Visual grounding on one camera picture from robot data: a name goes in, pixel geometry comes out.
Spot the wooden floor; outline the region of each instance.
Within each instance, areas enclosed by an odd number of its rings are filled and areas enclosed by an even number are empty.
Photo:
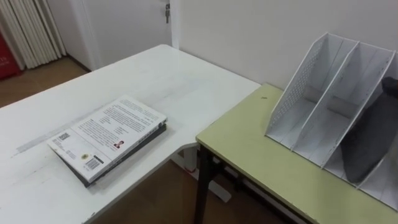
[[[70,59],[63,58],[28,70],[18,77],[0,80],[0,107],[85,73]],[[231,183],[224,178],[217,177],[216,181],[232,194],[232,199],[224,203],[209,193],[204,223],[282,223],[244,192],[235,192]],[[192,223],[196,187],[196,180],[173,162],[168,162],[105,211],[94,223]]]

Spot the qr code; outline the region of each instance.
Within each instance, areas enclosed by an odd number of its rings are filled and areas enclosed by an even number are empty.
[[[68,134],[68,133],[63,133],[61,136],[59,136],[59,138],[63,141],[63,140],[65,140],[65,139],[67,139],[67,138],[69,138],[70,137],[70,135]]]

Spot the table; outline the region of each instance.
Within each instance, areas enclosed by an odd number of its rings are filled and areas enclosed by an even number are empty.
[[[264,136],[282,90],[264,85],[197,136],[201,170],[195,222],[201,223],[212,156],[314,223],[397,223],[398,213]]]
[[[0,223],[84,223],[128,193],[259,85],[166,45],[0,109]],[[86,189],[44,143],[16,150],[128,94],[168,130]]]

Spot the door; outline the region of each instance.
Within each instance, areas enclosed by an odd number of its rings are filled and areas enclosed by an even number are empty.
[[[159,44],[171,45],[169,0],[82,0],[100,67]]]

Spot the yellow-green table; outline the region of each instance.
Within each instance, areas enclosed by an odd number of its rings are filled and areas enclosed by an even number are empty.
[[[263,85],[197,136],[201,167],[195,223],[201,223],[212,155],[314,223],[398,223],[398,213],[264,136],[282,91]]]

